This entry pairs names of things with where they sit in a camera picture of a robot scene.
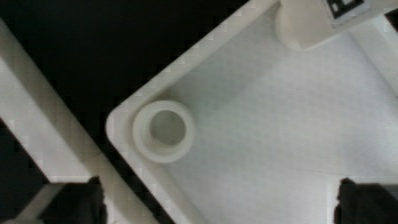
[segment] white plastic tray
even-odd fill
[[[395,93],[349,34],[306,53],[285,48],[273,5],[249,2],[109,117],[111,141],[177,223],[333,223],[340,180],[398,180]],[[132,139],[157,99],[180,101],[198,122],[193,151],[168,165]]]

